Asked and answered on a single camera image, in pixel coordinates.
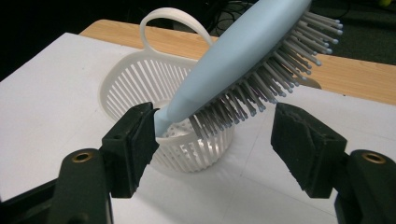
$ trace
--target wooden table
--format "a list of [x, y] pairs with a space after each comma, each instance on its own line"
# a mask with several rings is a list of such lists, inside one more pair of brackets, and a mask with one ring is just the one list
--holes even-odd
[[[80, 35], [143, 48], [137, 24], [100, 20]], [[146, 35], [155, 49], [183, 57], [199, 59], [208, 49], [208, 45], [197, 34], [147, 27]], [[396, 105], [396, 66], [330, 55], [319, 55], [318, 58], [323, 65], [314, 66], [311, 77], [323, 90]]]

